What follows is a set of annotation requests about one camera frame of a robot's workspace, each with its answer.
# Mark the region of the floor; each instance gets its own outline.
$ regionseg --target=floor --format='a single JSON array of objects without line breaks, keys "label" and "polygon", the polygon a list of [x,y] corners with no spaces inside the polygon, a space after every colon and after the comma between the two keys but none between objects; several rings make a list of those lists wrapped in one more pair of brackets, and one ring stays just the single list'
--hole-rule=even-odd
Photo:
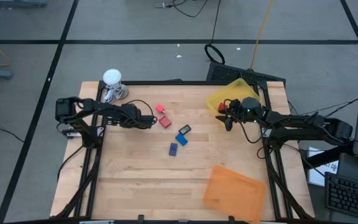
[{"label": "floor", "polygon": [[[205,80],[209,60],[203,47],[213,32],[218,0],[209,0],[196,18],[173,8],[154,9],[155,2],[79,0],[66,37],[72,41],[65,45],[59,40],[73,0],[49,0],[47,7],[36,9],[0,7],[0,49],[8,56],[0,55],[0,64],[10,62],[14,73],[12,80],[0,79],[0,128],[24,139],[37,104],[43,103],[42,88],[48,78],[51,81],[39,119],[33,120],[38,123],[5,222],[49,216],[67,143],[55,129],[57,98],[78,95],[81,82],[100,80],[109,68],[119,69],[123,80]],[[222,1],[214,38],[222,43],[215,46],[227,65],[249,68],[251,40],[257,37],[269,2]],[[261,37],[271,42],[261,41],[254,70],[286,78],[288,99],[299,113],[358,97],[358,35],[342,2],[358,26],[358,0],[273,4]],[[188,1],[181,9],[195,14],[202,4],[203,0]],[[63,48],[53,72],[59,44]],[[355,126],[357,109],[354,103],[336,116]],[[329,148],[321,142],[301,146]],[[0,206],[21,149],[21,142],[0,132]],[[318,206],[315,209],[319,218],[324,216]]]}]

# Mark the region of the white ball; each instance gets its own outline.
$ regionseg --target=white ball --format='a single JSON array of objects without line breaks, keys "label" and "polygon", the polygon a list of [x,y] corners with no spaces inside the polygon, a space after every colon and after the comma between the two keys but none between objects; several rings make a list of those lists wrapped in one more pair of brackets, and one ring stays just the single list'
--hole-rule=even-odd
[{"label": "white ball", "polygon": [[109,69],[103,74],[103,81],[107,85],[113,85],[121,80],[121,72],[117,69]]}]

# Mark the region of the blue block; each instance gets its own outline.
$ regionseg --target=blue block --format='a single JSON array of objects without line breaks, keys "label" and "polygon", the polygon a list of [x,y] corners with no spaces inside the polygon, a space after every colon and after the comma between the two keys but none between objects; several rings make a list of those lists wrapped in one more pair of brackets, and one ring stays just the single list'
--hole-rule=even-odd
[{"label": "blue block", "polygon": [[185,144],[187,144],[187,139],[185,139],[185,137],[182,134],[178,134],[175,139],[182,145],[184,146]]},{"label": "blue block", "polygon": [[178,150],[178,144],[171,143],[171,146],[169,147],[169,155],[175,156],[177,154],[177,150]]}]

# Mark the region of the wooden table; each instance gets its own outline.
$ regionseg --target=wooden table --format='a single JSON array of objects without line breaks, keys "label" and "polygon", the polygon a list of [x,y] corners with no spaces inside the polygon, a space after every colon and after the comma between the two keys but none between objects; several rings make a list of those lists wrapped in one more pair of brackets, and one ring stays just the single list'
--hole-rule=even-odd
[{"label": "wooden table", "polygon": [[[95,98],[97,86],[98,82],[83,82],[80,98]],[[164,129],[157,123],[147,130],[106,128],[92,219],[136,220],[142,214],[147,220],[227,220],[227,214],[206,208],[202,201],[215,165],[264,182],[268,190],[261,220],[275,219],[266,163],[256,156],[262,143],[248,143],[238,124],[227,132],[206,106],[206,97],[222,87],[129,86],[129,96],[117,103],[141,99],[152,108],[164,105],[172,125]],[[283,83],[268,82],[268,93],[272,109],[289,114]],[[143,114],[150,113],[142,103],[135,104]],[[188,144],[178,146],[176,157],[169,156],[170,143],[176,142],[178,130],[186,124],[191,126],[186,134]],[[245,127],[251,140],[260,136],[258,124],[247,123]],[[288,144],[298,147],[296,142]],[[80,145],[81,138],[69,140],[65,158]],[[283,146],[281,154],[288,189],[314,216],[300,153]],[[51,215],[60,212],[77,190],[84,156],[85,150],[63,168]],[[282,194],[279,189],[277,192],[284,217]],[[81,214],[85,214],[87,199],[85,193]]]}]

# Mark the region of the orange translucent tray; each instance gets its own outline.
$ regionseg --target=orange translucent tray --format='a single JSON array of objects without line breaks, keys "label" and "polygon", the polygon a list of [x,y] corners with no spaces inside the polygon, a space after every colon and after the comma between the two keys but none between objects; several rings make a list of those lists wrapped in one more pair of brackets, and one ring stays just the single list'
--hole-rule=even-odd
[{"label": "orange translucent tray", "polygon": [[265,199],[266,185],[221,166],[214,166],[204,203],[207,207],[259,223]]}]

